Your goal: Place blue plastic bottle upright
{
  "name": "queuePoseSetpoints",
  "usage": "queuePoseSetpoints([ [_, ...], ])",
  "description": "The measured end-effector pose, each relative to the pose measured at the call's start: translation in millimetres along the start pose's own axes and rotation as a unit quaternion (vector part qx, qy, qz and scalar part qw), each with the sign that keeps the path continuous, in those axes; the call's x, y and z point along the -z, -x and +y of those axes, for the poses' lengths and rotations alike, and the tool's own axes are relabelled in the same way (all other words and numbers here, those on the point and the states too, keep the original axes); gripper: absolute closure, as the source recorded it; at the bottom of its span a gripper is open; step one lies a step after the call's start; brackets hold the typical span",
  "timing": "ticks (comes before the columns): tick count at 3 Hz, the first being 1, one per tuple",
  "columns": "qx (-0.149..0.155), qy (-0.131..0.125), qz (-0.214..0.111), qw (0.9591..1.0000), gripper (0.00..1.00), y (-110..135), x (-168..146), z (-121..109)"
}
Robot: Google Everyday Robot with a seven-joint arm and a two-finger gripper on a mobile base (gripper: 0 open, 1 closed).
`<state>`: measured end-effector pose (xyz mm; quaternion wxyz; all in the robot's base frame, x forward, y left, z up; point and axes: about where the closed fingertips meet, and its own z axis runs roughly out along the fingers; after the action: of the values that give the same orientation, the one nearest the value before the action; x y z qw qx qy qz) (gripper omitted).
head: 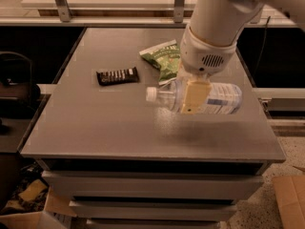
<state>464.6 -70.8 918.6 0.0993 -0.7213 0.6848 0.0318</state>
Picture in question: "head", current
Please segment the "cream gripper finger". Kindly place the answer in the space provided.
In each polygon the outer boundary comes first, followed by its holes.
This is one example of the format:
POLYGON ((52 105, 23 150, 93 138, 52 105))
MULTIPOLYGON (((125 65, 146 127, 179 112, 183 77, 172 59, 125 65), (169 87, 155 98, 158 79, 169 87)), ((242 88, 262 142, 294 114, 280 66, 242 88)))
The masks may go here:
POLYGON ((182 76, 180 80, 182 83, 180 113, 196 114, 206 101, 212 89, 212 84, 209 80, 197 76, 182 76))

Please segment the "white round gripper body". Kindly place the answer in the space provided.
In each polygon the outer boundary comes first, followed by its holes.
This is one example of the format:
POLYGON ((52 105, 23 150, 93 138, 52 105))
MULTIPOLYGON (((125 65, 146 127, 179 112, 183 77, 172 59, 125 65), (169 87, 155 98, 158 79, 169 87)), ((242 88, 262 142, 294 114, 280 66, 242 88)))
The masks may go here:
POLYGON ((180 42, 180 59, 187 73, 213 75, 222 72, 233 57, 236 43, 226 47, 210 45, 198 39, 188 25, 180 42))

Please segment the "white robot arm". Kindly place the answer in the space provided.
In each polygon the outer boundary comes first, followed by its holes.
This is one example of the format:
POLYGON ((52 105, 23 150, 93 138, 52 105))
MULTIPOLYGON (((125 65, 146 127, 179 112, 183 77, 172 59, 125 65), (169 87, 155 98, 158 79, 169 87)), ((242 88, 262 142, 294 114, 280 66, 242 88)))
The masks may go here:
POLYGON ((229 115, 239 109, 240 89, 233 84, 213 84, 210 77, 227 67, 245 25, 265 5, 305 28, 305 0, 197 0, 180 43, 180 113, 229 115))

